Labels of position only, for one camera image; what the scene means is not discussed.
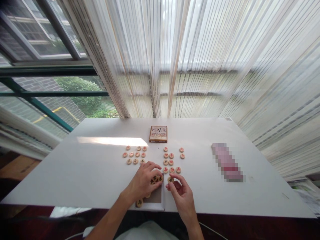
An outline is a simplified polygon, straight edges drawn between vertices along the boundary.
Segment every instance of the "white tabletop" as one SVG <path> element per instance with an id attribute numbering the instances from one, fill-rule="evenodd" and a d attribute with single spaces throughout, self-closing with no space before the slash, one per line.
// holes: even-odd
<path id="1" fill-rule="evenodd" d="M 168 126 L 168 143 L 149 143 L 151 126 Z M 245 182 L 225 182 L 212 143 L 230 147 Z M 224 118 L 87 118 L 2 203 L 111 208 L 140 165 L 126 164 L 126 145 L 133 152 L 148 146 L 145 159 L 160 166 L 167 146 L 193 191 L 197 213 L 315 218 L 239 127 Z M 176 212 L 171 193 L 164 192 L 165 211 Z"/>

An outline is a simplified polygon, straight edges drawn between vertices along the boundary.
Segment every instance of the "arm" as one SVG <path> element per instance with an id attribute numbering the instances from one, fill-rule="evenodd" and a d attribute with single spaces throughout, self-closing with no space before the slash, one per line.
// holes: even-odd
<path id="1" fill-rule="evenodd" d="M 189 239 L 204 239 L 198 222 L 196 209 L 194 207 L 193 193 L 183 176 L 170 173 L 170 176 L 178 179 L 166 185 L 168 191 L 171 191 L 173 199 L 177 205 L 179 215 L 186 225 Z"/>
<path id="2" fill-rule="evenodd" d="M 108 240 L 114 238 L 129 207 L 137 200 L 144 198 L 150 192 L 153 192 L 162 184 L 162 182 L 157 182 L 154 185 L 150 184 L 152 177 L 162 175 L 159 170 L 153 170 L 154 168 L 161 169 L 159 165 L 153 162 L 141 164 L 129 185 L 122 193 L 120 193 L 120 196 L 112 208 L 110 208 L 107 214 L 104 215 L 100 222 L 95 226 L 86 240 Z"/>

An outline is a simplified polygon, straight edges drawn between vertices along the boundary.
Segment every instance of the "white shirt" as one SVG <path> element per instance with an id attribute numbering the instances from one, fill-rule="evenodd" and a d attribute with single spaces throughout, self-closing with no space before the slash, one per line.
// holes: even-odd
<path id="1" fill-rule="evenodd" d="M 141 240 L 141 239 L 149 239 L 149 240 L 160 240 L 160 239 L 168 239 L 168 240 L 178 240 L 171 233 L 162 229 L 155 222 L 149 221 L 145 222 L 141 226 L 137 228 L 131 228 L 130 230 L 124 232 L 116 240 Z"/>

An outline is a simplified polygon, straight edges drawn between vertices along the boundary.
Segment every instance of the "forearm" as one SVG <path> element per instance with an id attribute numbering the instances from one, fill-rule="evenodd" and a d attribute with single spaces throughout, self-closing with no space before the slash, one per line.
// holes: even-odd
<path id="1" fill-rule="evenodd" d="M 123 194 L 120 194 L 117 201 L 106 215 L 100 220 L 95 228 L 88 235 L 86 240 L 108 240 L 113 239 L 119 225 L 131 204 Z"/>
<path id="2" fill-rule="evenodd" d="M 198 219 L 194 220 L 193 223 L 189 224 L 186 227 L 187 227 L 188 236 L 190 240 L 204 239 Z"/>

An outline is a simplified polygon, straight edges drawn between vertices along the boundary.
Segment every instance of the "vertical blind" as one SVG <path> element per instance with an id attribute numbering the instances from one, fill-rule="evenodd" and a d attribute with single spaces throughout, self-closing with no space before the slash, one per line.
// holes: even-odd
<path id="1" fill-rule="evenodd" d="M 61 3 L 120 116 L 231 117 L 286 179 L 320 171 L 319 1 Z"/>

